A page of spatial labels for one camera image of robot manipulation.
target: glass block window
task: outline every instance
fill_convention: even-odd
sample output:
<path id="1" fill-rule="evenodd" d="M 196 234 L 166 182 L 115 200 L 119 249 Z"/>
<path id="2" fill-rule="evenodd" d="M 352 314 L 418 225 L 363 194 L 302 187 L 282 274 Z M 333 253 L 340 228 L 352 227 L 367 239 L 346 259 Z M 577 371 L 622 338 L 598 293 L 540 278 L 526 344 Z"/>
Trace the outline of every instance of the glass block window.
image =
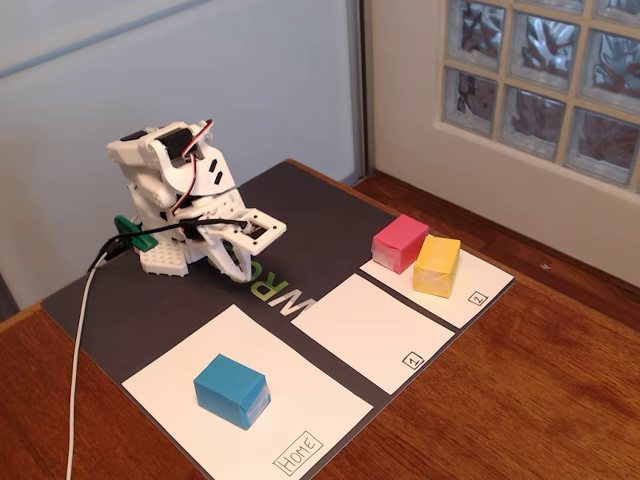
<path id="1" fill-rule="evenodd" d="M 640 26 L 640 0 L 596 0 L 596 15 L 622 25 Z"/>
<path id="2" fill-rule="evenodd" d="M 449 3 L 447 54 L 470 64 L 498 69 L 504 8 L 454 0 Z"/>
<path id="3" fill-rule="evenodd" d="M 506 95 L 502 141 L 553 160 L 566 105 L 516 87 L 507 87 Z"/>
<path id="4" fill-rule="evenodd" d="M 582 94 L 640 113 L 640 40 L 591 31 L 582 72 Z"/>
<path id="5" fill-rule="evenodd" d="M 543 7 L 553 8 L 571 13 L 582 13 L 584 10 L 584 0 L 517 0 L 521 3 L 531 3 Z"/>
<path id="6" fill-rule="evenodd" d="M 481 135 L 491 135 L 498 84 L 470 73 L 447 69 L 443 119 Z"/>
<path id="7" fill-rule="evenodd" d="M 444 122 L 640 193 L 640 0 L 440 1 Z"/>
<path id="8" fill-rule="evenodd" d="M 579 108 L 565 165 L 626 186 L 635 163 L 638 139 L 637 125 Z"/>
<path id="9" fill-rule="evenodd" d="M 516 15 L 509 63 L 515 77 L 567 91 L 580 27 L 535 15 Z"/>

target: yellow cube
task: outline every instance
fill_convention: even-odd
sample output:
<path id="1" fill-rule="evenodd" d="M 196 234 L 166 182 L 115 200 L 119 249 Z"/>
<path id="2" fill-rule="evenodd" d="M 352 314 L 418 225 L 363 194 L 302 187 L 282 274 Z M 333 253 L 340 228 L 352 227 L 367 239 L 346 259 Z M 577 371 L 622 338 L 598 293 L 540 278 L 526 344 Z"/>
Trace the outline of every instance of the yellow cube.
<path id="1" fill-rule="evenodd" d="M 425 238 L 413 268 L 413 289 L 449 298 L 459 255 L 460 240 Z"/>

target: black cable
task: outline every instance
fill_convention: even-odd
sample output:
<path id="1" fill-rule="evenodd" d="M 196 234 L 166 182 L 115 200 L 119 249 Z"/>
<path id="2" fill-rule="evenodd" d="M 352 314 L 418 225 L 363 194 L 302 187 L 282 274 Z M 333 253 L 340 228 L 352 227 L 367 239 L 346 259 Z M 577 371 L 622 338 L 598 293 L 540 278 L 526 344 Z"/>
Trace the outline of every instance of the black cable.
<path id="1" fill-rule="evenodd" d="M 121 233 L 119 235 L 114 235 L 109 240 L 104 242 L 104 245 L 102 245 L 102 248 L 100 248 L 98 255 L 96 256 L 95 260 L 91 262 L 91 266 L 87 271 L 90 272 L 91 270 L 93 270 L 93 267 L 96 266 L 96 264 L 98 263 L 98 260 L 100 260 L 102 255 L 104 255 L 105 253 L 108 254 L 107 255 L 107 259 L 108 259 L 108 258 L 113 258 L 115 254 L 125 252 L 126 250 L 131 248 L 130 243 L 122 242 L 123 239 L 140 237 L 142 235 L 148 235 L 150 233 L 166 232 L 167 230 L 174 230 L 176 228 L 201 227 L 205 225 L 238 225 L 241 229 L 244 230 L 247 227 L 248 222 L 245 222 L 244 220 L 229 220 L 226 218 L 209 218 L 205 220 L 189 219 L 189 220 L 180 220 L 179 223 L 172 223 L 171 225 L 165 225 L 164 227 L 152 228 L 151 230 L 140 230 L 139 232 L 126 232 L 126 233 Z"/>

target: cube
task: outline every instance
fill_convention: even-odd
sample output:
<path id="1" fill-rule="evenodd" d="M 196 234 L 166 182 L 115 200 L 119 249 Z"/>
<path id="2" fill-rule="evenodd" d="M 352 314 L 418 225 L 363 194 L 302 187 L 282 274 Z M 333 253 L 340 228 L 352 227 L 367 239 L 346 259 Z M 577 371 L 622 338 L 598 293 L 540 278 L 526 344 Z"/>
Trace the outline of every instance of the cube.
<path id="1" fill-rule="evenodd" d="M 402 273 L 418 258 L 422 242 L 428 234 L 428 225 L 400 215 L 373 237 L 373 261 Z"/>
<path id="2" fill-rule="evenodd" d="M 460 240 L 425 238 L 413 267 L 413 289 L 449 298 L 459 255 Z"/>
<path id="3" fill-rule="evenodd" d="M 261 373 L 218 355 L 193 381 L 198 405 L 248 430 L 271 402 Z"/>

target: blue cube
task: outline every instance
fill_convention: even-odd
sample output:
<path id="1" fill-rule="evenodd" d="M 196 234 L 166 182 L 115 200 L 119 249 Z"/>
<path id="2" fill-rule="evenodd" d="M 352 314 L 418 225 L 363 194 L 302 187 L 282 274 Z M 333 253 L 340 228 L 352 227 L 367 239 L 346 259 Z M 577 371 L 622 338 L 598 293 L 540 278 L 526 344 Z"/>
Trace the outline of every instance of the blue cube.
<path id="1" fill-rule="evenodd" d="M 248 430 L 271 402 L 261 373 L 218 355 L 193 381 L 198 405 Z"/>

